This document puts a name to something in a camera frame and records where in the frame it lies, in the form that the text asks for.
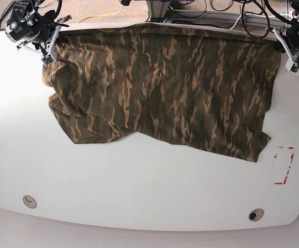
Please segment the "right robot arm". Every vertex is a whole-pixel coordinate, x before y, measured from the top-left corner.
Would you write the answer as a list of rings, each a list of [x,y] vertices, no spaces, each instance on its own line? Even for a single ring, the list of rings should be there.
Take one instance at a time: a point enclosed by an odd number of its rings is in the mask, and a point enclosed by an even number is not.
[[[26,49],[39,55],[42,63],[47,66],[57,59],[53,47],[61,28],[68,27],[65,23],[71,20],[71,16],[57,18],[62,1],[58,1],[56,10],[49,10],[41,15],[38,9],[42,3],[43,1],[16,1],[4,32],[9,40],[18,43],[18,50]]]

